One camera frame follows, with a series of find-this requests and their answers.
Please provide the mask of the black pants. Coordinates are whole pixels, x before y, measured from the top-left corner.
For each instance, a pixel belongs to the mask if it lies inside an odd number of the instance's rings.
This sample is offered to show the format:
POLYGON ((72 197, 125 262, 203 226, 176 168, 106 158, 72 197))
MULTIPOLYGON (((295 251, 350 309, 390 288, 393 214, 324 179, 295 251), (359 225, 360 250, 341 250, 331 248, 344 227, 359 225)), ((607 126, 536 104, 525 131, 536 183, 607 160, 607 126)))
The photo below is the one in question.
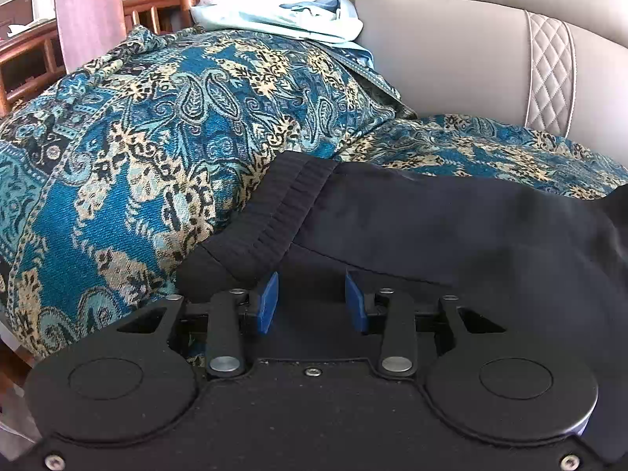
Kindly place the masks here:
POLYGON ((204 302, 278 273, 268 351, 341 356, 358 342, 347 271, 429 303, 454 294, 505 329, 573 352, 599 384, 586 443, 604 459, 626 453, 625 187, 586 201, 284 152, 245 207, 184 259, 175 283, 204 302))

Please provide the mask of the blue paisley sofa throw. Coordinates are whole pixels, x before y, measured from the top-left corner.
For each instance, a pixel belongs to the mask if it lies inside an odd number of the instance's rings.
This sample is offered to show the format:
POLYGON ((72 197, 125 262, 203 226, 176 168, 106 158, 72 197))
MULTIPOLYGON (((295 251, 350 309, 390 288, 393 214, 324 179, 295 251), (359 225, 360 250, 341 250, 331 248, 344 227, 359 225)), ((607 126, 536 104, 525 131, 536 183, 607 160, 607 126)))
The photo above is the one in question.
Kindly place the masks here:
POLYGON ((136 27, 1 121, 3 323, 42 358, 169 294, 284 151, 586 200, 627 181, 614 159, 545 131, 418 117, 346 50, 136 27))

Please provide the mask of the light blue folded clothes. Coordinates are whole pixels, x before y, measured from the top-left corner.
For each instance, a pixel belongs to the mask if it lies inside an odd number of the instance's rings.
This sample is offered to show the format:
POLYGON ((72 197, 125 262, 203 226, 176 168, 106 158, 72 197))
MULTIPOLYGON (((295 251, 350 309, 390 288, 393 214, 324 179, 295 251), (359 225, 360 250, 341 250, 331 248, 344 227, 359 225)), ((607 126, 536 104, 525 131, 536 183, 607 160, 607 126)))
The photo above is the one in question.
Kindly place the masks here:
POLYGON ((371 51, 356 39, 363 22, 350 0, 212 0, 190 11, 205 30, 241 29, 314 40, 371 68, 371 51))

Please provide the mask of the wooden furniture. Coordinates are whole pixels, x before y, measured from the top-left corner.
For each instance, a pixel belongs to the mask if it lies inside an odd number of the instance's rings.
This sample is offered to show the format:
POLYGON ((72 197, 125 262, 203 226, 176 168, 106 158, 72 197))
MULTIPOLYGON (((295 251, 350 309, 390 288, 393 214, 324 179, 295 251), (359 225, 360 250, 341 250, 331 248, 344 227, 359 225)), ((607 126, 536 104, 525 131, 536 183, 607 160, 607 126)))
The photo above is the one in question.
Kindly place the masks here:
MULTIPOLYGON (((192 24, 190 9, 198 0, 122 0, 126 31, 141 23, 139 15, 147 13, 150 16, 150 28, 155 34, 163 32, 160 23, 160 9, 180 10, 181 26, 187 28, 192 24)), ((58 38, 57 19, 22 32, 1 44, 1 64, 16 60, 32 52, 42 56, 45 70, 37 77, 28 77, 22 84, 13 90, 1 88, 1 115, 6 116, 19 101, 28 100, 68 73, 66 71, 63 54, 58 38)))

